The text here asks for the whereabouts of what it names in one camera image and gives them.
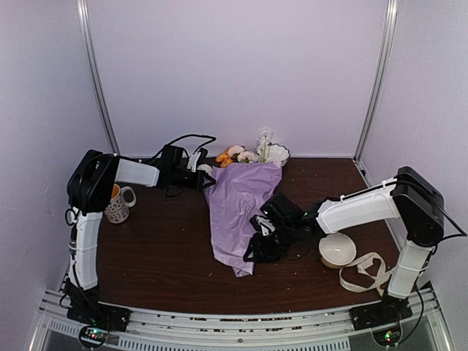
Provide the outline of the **purple pink wrapping paper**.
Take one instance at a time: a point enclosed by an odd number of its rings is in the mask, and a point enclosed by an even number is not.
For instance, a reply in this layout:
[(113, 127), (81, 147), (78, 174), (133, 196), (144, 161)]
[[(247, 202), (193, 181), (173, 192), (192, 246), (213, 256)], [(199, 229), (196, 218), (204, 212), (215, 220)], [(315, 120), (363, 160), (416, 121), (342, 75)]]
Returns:
[(255, 230), (249, 220), (273, 195), (282, 180), (282, 165), (232, 163), (214, 167), (213, 186), (204, 190), (209, 209), (211, 247), (214, 258), (233, 270), (237, 278), (254, 273), (254, 263), (243, 256)]

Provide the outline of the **beige ribbon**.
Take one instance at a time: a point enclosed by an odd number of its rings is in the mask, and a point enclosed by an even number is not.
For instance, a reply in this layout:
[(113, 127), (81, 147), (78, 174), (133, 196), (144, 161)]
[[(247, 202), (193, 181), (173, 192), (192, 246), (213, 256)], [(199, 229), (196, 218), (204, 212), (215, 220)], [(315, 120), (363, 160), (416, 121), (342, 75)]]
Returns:
[[(371, 275), (367, 270), (373, 266), (374, 261), (378, 260), (380, 262), (380, 266), (377, 269), (377, 273), (375, 275)], [(356, 267), (357, 273), (362, 274), (364, 276), (367, 276), (373, 280), (373, 284), (370, 285), (369, 287), (364, 287), (358, 284), (353, 284), (348, 282), (342, 277), (342, 271), (345, 268), (352, 268)], [(368, 254), (365, 254), (358, 259), (355, 259), (352, 261), (350, 264), (344, 266), (343, 268), (339, 269), (339, 282), (340, 285), (352, 292), (352, 293), (364, 293), (370, 290), (376, 290), (379, 294), (380, 297), (384, 295), (384, 289), (382, 286), (384, 283), (387, 283), (392, 276), (395, 268), (392, 268), (390, 270), (387, 269), (386, 262), (383, 260), (383, 258), (376, 252), (369, 252)]]

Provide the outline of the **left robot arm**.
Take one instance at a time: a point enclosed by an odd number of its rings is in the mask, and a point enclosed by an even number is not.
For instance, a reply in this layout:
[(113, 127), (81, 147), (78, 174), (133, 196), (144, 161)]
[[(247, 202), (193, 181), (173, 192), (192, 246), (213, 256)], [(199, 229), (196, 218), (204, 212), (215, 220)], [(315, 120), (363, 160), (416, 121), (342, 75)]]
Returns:
[(205, 148), (198, 148), (184, 162), (184, 149), (173, 145), (164, 146), (158, 156), (147, 160), (92, 149), (87, 151), (67, 184), (72, 226), (69, 242), (71, 284), (83, 292), (98, 286), (98, 235), (114, 184), (204, 190), (216, 183), (199, 168), (207, 154)]

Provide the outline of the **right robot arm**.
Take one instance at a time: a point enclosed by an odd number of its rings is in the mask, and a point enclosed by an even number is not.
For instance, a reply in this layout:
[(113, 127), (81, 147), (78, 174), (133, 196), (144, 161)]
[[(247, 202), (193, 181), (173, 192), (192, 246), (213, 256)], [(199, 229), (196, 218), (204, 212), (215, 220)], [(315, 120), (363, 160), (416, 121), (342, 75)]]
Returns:
[(400, 245), (400, 254), (385, 289), (387, 297), (375, 306), (380, 322), (391, 322), (403, 310), (429, 255), (445, 234), (444, 198), (410, 166), (372, 187), (340, 197), (327, 197), (307, 209), (279, 192), (251, 218), (255, 233), (243, 259), (270, 263), (286, 256), (296, 242), (323, 235), (329, 238), (348, 228), (385, 221)]

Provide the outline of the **plain white bowl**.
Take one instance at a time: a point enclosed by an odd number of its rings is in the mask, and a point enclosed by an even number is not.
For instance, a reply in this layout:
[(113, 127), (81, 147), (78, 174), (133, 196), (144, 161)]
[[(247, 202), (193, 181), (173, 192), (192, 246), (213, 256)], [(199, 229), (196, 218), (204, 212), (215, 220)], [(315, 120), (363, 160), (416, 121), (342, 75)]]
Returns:
[(320, 260), (331, 269), (340, 269), (350, 264), (356, 257), (354, 241), (343, 233), (333, 233), (319, 241)]

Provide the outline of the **scalloped white bowl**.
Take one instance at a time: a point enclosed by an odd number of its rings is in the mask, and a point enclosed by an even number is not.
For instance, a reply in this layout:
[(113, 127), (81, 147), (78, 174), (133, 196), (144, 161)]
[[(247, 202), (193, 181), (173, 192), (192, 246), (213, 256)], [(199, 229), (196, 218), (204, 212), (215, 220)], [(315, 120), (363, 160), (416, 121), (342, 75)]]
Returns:
[(257, 147), (259, 161), (264, 163), (277, 163), (284, 167), (290, 158), (290, 151), (277, 143), (267, 143)]

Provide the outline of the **patterned mug yellow inside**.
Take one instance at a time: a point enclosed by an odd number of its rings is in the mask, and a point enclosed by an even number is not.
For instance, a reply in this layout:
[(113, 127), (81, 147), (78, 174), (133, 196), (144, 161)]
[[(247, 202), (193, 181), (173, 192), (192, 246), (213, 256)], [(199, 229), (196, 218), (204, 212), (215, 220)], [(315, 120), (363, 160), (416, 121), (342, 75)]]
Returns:
[(132, 187), (120, 187), (114, 184), (110, 202), (105, 209), (107, 220), (112, 224), (125, 222), (129, 217), (130, 209), (136, 205), (136, 202), (136, 194)]

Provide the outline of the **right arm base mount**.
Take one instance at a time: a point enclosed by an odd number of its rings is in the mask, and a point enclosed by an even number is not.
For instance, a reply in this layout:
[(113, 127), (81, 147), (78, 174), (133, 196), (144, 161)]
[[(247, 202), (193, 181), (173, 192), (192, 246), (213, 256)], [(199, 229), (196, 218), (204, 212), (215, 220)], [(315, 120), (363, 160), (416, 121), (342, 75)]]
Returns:
[(369, 329), (373, 340), (381, 347), (395, 347), (403, 340), (401, 322), (411, 316), (412, 310), (405, 303), (378, 302), (350, 310), (354, 330)]

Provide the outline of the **right aluminium frame post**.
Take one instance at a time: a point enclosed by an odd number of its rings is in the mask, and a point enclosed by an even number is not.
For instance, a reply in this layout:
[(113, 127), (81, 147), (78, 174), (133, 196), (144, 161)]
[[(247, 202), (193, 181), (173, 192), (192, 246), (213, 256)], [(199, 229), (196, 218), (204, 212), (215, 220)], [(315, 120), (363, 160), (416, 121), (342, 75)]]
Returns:
[(361, 129), (361, 134), (358, 140), (357, 147), (354, 153), (354, 161), (357, 164), (361, 163), (366, 144), (369, 140), (371, 127), (377, 113), (378, 104), (380, 101), (383, 85), (385, 82), (385, 73), (387, 71), (390, 56), (393, 49), (393, 42), (396, 33), (398, 20), (399, 1), (388, 0), (385, 13), (385, 22), (383, 26), (379, 57), (377, 60), (377, 68), (374, 75), (374, 82), (371, 89), (369, 103), (366, 109), (366, 115)]

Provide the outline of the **aluminium frame post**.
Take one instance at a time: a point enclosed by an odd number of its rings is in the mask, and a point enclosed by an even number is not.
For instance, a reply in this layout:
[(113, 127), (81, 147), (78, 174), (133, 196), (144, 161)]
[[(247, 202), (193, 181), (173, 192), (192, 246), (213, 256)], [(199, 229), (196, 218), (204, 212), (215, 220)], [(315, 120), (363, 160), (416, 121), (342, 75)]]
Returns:
[(99, 116), (102, 120), (105, 135), (113, 153), (120, 154), (120, 148), (118, 146), (118, 141), (110, 118), (107, 102), (105, 99), (105, 93), (103, 90), (102, 80), (99, 73), (97, 56), (94, 48), (94, 40), (91, 30), (91, 21), (88, 11), (88, 2), (86, 0), (77, 0), (76, 5), (80, 30), (85, 45), (88, 68), (91, 75), (91, 85), (97, 102)]
[(358, 140), (357, 147), (354, 153), (354, 161), (357, 164), (361, 163), (366, 144), (369, 140), (371, 127), (377, 113), (378, 104), (380, 101), (383, 85), (385, 82), (385, 73), (387, 71), (390, 56), (393, 49), (393, 42), (396, 33), (398, 20), (399, 1), (388, 0), (385, 13), (385, 22), (383, 26), (379, 57), (377, 60), (377, 68), (374, 75), (374, 82), (371, 89), (369, 103), (366, 109), (366, 115), (361, 129), (361, 134)]

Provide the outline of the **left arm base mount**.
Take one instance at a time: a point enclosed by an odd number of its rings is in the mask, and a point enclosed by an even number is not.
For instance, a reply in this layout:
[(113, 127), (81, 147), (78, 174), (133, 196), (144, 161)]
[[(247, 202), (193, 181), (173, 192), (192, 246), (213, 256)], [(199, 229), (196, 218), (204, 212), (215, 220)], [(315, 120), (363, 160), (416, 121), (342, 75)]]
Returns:
[(101, 313), (96, 316), (69, 308), (67, 318), (82, 323), (78, 331), (78, 341), (88, 349), (103, 346), (110, 333), (125, 332), (129, 323), (131, 311), (117, 306), (100, 305)]

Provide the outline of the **front aluminium rail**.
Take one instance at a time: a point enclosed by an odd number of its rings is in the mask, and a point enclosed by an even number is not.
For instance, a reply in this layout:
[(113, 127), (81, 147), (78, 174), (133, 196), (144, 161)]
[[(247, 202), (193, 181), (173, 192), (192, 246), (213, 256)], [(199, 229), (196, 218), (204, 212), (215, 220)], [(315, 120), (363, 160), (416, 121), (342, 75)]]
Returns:
[(453, 350), (431, 288), (412, 294), (413, 315), (355, 329), (348, 307), (280, 314), (187, 314), (132, 308), (124, 332), (105, 333), (99, 350), (386, 350), (386, 331), (401, 331), (397, 350)]

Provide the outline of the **left aluminium frame post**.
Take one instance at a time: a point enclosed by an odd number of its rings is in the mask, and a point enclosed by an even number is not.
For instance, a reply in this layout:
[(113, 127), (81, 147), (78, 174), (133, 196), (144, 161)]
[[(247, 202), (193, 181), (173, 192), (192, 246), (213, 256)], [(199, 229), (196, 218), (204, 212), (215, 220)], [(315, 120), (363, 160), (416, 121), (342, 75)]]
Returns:
[(113, 153), (120, 154), (120, 148), (118, 146), (118, 141), (110, 118), (107, 102), (105, 99), (105, 93), (103, 90), (102, 80), (99, 73), (97, 56), (94, 48), (94, 40), (91, 30), (91, 21), (88, 11), (88, 2), (86, 0), (77, 0), (76, 5), (80, 30), (85, 45), (88, 68), (91, 75), (91, 85), (97, 102), (99, 116), (102, 120), (105, 135)]

